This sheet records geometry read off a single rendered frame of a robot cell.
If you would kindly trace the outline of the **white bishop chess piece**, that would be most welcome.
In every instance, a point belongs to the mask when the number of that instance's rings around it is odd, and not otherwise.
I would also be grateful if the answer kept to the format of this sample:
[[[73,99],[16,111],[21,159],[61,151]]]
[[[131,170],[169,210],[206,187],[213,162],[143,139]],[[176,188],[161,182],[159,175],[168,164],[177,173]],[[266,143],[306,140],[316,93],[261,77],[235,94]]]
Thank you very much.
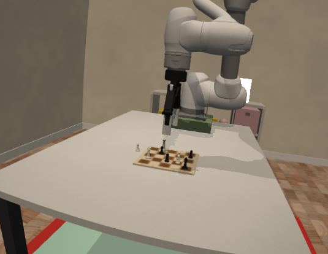
[[[145,157],[146,159],[151,159],[151,156],[150,156],[150,148],[148,147],[147,149],[147,156]]]

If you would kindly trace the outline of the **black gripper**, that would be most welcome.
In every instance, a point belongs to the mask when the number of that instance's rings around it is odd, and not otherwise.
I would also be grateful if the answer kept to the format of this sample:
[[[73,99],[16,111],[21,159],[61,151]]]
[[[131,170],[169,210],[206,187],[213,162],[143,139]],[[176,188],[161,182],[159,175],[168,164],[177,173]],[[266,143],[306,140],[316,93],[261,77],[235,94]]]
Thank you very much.
[[[181,109],[181,106],[179,105],[181,93],[180,82],[186,82],[186,78],[186,71],[173,71],[166,69],[165,80],[169,80],[170,84],[167,86],[166,100],[162,112],[164,115],[162,134],[164,135],[170,135],[171,126],[178,125],[178,114],[179,109]]]

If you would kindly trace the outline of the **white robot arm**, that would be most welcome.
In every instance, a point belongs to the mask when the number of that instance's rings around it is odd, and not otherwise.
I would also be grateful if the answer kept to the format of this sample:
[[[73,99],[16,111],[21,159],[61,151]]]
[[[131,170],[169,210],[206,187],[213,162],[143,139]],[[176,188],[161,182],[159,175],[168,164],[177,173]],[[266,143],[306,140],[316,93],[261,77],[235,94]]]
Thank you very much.
[[[237,110],[245,106],[248,92],[242,86],[238,68],[240,55],[252,47],[253,33],[244,24],[246,11],[256,1],[224,0],[225,11],[210,0],[193,0],[197,9],[213,19],[211,22],[196,21],[196,14],[188,7],[170,11],[164,34],[164,67],[189,70],[192,52],[222,56],[221,74],[215,82],[203,72],[188,74],[178,117],[205,121],[205,107]]]

